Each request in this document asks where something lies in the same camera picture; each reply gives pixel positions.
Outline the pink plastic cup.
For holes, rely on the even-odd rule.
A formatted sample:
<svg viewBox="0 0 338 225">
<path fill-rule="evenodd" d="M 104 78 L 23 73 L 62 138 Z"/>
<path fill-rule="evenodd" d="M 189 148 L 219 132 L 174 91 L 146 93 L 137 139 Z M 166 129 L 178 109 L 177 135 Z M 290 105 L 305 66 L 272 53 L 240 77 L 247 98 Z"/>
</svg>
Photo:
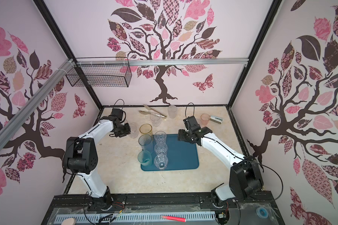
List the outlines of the pink plastic cup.
<svg viewBox="0 0 338 225">
<path fill-rule="evenodd" d="M 210 115 L 209 114 L 204 113 L 204 114 L 201 115 L 201 125 L 203 127 L 207 126 L 209 121 L 210 121 Z"/>
</svg>

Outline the amber yellow tall glass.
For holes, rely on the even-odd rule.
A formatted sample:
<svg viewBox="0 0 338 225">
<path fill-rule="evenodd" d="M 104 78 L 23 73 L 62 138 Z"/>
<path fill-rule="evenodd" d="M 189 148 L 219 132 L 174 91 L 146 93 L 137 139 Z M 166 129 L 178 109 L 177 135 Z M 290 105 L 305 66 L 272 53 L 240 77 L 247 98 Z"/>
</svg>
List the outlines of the amber yellow tall glass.
<svg viewBox="0 0 338 225">
<path fill-rule="evenodd" d="M 142 135 L 153 136 L 153 127 L 150 124 L 143 124 L 140 126 L 140 133 Z"/>
</svg>

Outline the grey blue plastic cup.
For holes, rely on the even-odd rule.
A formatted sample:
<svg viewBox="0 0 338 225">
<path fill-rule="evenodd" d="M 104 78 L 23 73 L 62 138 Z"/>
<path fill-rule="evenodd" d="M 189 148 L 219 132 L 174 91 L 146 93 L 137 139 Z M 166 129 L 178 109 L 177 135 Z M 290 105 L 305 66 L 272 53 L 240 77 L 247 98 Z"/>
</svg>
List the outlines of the grey blue plastic cup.
<svg viewBox="0 0 338 225">
<path fill-rule="evenodd" d="M 153 138 L 150 135 L 148 134 L 142 135 L 139 138 L 138 143 L 143 151 L 148 151 L 149 153 L 154 152 Z"/>
</svg>

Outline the clear glass back tall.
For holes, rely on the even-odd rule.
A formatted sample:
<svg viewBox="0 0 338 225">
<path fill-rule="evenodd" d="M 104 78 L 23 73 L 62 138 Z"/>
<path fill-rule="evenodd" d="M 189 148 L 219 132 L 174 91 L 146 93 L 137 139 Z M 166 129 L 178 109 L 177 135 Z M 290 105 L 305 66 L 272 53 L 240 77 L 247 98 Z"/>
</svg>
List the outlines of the clear glass back tall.
<svg viewBox="0 0 338 225">
<path fill-rule="evenodd" d="M 171 119 L 176 118 L 177 116 L 177 107 L 175 105 L 170 105 L 168 107 L 168 114 Z"/>
</svg>

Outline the green plastic cup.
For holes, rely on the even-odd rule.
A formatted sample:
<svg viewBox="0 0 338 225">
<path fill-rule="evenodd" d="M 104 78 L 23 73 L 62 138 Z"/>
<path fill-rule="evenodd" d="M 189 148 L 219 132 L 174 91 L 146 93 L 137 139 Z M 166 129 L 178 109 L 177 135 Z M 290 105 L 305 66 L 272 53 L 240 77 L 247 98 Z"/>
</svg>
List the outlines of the green plastic cup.
<svg viewBox="0 0 338 225">
<path fill-rule="evenodd" d="M 142 150 L 138 154 L 137 159 L 142 166 L 151 166 L 153 162 L 151 152 L 146 151 L 146 150 Z"/>
</svg>

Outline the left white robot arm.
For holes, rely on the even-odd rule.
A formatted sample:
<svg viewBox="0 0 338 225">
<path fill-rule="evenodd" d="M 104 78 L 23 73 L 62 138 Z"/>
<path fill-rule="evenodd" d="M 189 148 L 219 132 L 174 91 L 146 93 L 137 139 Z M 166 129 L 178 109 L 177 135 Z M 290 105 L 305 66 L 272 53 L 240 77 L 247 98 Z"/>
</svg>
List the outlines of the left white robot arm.
<svg viewBox="0 0 338 225">
<path fill-rule="evenodd" d="M 129 135 L 131 128 L 125 120 L 126 112 L 114 108 L 109 116 L 99 119 L 85 133 L 67 139 L 63 168 L 80 177 L 92 199 L 93 207 L 101 211 L 108 211 L 112 207 L 113 198 L 97 170 L 99 158 L 96 144 L 107 134 L 119 138 Z"/>
</svg>

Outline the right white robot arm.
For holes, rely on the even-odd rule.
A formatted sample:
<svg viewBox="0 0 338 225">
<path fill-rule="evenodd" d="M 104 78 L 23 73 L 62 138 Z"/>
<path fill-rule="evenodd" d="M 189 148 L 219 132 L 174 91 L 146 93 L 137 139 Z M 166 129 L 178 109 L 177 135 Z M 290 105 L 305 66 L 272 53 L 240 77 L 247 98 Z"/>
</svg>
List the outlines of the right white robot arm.
<svg viewBox="0 0 338 225">
<path fill-rule="evenodd" d="M 230 171 L 229 183 L 221 184 L 211 191 L 215 206 L 229 199 L 243 201 L 263 187 L 258 162 L 253 156 L 245 157 L 221 141 L 211 129 L 201 127 L 194 116 L 183 120 L 185 129 L 178 131 L 178 140 L 197 144 L 215 155 Z"/>
</svg>

